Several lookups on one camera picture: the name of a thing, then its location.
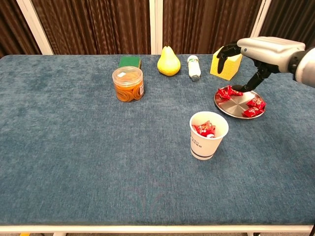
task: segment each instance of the green sponge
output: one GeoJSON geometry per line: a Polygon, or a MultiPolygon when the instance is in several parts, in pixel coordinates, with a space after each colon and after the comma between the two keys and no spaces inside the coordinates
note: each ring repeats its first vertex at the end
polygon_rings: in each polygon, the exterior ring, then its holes
{"type": "Polygon", "coordinates": [[[138,67],[140,69],[141,59],[140,59],[140,57],[123,56],[120,58],[120,62],[119,62],[118,67],[123,67],[123,66],[134,66],[134,67],[138,67]]]}

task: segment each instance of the yellow box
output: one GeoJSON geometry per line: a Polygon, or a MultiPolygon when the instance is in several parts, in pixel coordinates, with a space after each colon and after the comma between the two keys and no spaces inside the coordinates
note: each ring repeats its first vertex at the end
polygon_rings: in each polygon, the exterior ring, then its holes
{"type": "Polygon", "coordinates": [[[242,54],[227,58],[227,60],[224,63],[223,71],[220,74],[218,74],[219,59],[217,58],[217,54],[219,53],[221,48],[213,54],[210,74],[216,75],[225,80],[231,80],[238,71],[238,68],[240,67],[242,54]]]}

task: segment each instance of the sponge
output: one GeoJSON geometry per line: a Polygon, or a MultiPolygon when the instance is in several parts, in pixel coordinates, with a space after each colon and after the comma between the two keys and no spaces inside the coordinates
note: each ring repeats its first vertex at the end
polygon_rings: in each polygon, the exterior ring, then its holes
{"type": "Polygon", "coordinates": [[[213,54],[210,74],[216,75],[225,80],[231,80],[233,76],[236,74],[236,72],[238,71],[238,68],[240,67],[242,55],[239,54],[239,55],[227,58],[227,60],[224,63],[223,71],[220,74],[218,74],[219,59],[217,58],[217,54],[219,53],[221,48],[213,54]]]}
{"type": "Polygon", "coordinates": [[[120,58],[120,62],[119,62],[118,67],[123,67],[123,66],[134,66],[134,67],[138,67],[140,69],[141,59],[140,59],[140,57],[123,56],[120,58]]]}

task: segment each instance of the plastic jar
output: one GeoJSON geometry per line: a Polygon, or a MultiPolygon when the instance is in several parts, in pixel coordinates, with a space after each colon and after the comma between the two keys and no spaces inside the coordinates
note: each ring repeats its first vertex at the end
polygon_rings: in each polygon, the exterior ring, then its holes
{"type": "Polygon", "coordinates": [[[140,100],[144,93],[142,70],[134,66],[120,67],[113,73],[116,96],[122,102],[140,100]]]}

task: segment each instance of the white bottle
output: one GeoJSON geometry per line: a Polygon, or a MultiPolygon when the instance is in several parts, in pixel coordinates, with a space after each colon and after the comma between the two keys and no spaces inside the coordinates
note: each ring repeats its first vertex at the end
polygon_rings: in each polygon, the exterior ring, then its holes
{"type": "Polygon", "coordinates": [[[199,67],[199,60],[198,57],[195,55],[191,55],[187,59],[188,63],[188,70],[189,70],[189,77],[192,81],[197,81],[200,78],[201,71],[199,67]]]}

